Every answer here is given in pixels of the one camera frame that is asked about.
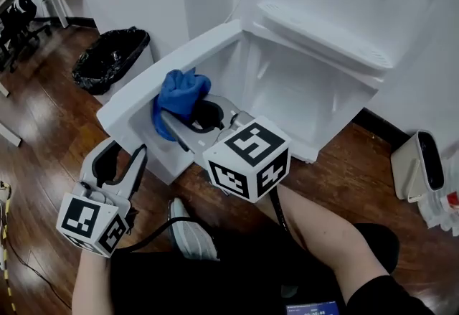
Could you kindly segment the person's right forearm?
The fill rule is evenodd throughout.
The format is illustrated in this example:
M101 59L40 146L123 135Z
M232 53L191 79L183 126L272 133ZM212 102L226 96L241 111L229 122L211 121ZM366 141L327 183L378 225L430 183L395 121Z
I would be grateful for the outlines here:
M278 197L294 240L333 271L346 303L364 284L389 275L349 221L282 184Z

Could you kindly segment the black office chair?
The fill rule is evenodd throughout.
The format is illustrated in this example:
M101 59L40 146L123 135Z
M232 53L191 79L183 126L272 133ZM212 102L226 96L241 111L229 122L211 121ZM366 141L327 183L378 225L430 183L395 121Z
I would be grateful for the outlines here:
M39 41L38 34L44 32L48 37L51 36L51 27L46 24L34 31L29 31L29 24L35 20L37 5L32 0L18 0L19 6L13 3L8 9L0 13L0 22L3 29L0 31L0 50L9 60L9 69L15 71L14 63L20 52L28 47L33 49L31 39Z

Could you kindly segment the person's black clothing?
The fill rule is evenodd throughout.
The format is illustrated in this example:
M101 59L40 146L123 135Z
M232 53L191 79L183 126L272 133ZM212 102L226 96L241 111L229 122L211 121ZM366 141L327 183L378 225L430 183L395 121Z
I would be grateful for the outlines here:
M434 315L391 275L349 300L333 271L276 227L250 235L219 232L220 259L177 252L128 252L110 260L115 315L286 315L291 305L336 303L338 315Z

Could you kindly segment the person's left forearm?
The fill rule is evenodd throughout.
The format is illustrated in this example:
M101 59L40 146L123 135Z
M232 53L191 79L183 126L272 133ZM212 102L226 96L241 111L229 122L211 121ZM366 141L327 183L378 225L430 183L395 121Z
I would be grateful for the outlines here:
M114 315L110 260L83 250L72 293L72 315Z

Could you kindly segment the black device with screen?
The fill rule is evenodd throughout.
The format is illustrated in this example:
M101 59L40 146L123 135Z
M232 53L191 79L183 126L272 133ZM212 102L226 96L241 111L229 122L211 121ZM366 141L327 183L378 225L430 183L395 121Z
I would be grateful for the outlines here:
M339 315L335 301L286 306L286 315Z

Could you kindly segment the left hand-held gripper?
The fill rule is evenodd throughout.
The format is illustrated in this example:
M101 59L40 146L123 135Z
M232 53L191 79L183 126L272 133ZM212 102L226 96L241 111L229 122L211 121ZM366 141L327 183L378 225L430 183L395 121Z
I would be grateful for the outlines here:
M64 195L56 224L73 245L106 258L131 231L131 197L138 191L148 161L146 145L142 145L114 181L120 150L110 137L84 158L80 182Z

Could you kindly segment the white metal desk frame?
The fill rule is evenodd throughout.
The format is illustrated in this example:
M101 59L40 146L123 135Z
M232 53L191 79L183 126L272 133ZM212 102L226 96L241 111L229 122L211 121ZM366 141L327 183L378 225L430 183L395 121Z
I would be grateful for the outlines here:
M7 98L9 96L9 91L1 84L0 82L0 93ZM0 121L0 135L2 135L9 143L13 144L15 147L19 147L22 139L18 137L13 131L7 128Z

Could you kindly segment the white water dispenser cabinet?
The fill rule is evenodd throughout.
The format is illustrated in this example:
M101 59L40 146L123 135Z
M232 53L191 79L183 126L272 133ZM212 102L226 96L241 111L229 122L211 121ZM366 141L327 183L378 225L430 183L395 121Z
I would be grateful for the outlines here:
M245 105L318 152L427 45L439 0L240 0L250 39Z

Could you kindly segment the white panel piece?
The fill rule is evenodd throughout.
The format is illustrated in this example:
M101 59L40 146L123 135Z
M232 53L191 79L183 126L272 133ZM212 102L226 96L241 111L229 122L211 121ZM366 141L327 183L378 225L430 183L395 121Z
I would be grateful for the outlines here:
M195 69L212 83L210 93L242 107L245 71L242 58L246 42L240 21L221 24L161 58L123 86L98 112L101 125L129 154L148 148L148 169L166 184L172 183L200 157L185 152L177 142L156 132L151 114L153 99L160 93L168 72Z

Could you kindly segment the white bin with black bag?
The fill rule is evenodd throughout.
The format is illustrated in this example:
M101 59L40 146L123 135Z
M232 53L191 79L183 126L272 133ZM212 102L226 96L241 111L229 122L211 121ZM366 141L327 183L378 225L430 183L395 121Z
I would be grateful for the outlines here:
M150 41L149 33L136 27L101 34L75 63L75 84L105 105L154 63Z

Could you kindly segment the blue cloth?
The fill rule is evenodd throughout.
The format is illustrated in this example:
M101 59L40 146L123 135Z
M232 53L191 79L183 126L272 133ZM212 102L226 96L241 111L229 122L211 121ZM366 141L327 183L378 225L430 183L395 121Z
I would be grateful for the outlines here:
M195 103L205 97L212 86L205 75L196 75L196 69L186 72L172 70L166 74L160 93L153 99L152 122L158 135L167 141L176 139L167 131L161 119L161 111L177 114L188 121Z

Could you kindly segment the clear water bottle red label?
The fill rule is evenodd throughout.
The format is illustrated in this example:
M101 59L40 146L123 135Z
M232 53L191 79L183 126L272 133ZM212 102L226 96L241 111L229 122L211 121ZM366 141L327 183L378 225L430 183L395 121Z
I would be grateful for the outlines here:
M417 206L428 228L438 226L459 237L459 151L445 160L444 168L443 188L426 194Z

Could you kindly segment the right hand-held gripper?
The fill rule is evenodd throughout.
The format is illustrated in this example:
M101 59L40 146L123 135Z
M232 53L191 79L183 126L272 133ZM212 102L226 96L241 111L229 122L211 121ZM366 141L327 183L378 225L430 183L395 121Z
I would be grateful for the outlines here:
M288 174L291 138L265 116L239 112L225 97L208 94L205 100L209 111L196 111L189 120L161 111L161 120L185 151L196 154L214 186L255 203Z

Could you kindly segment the grey shoe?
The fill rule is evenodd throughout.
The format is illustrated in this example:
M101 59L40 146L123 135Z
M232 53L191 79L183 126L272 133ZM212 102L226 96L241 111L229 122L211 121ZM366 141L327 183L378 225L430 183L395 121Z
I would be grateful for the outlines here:
M169 235L186 259L219 260L211 235L199 223L177 221L169 227Z

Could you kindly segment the beige small bin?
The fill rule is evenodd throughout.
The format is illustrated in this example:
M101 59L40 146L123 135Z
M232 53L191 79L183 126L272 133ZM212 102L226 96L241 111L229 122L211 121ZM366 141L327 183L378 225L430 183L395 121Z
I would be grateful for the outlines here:
M395 194L414 203L444 187L440 152L429 131L417 131L390 156Z

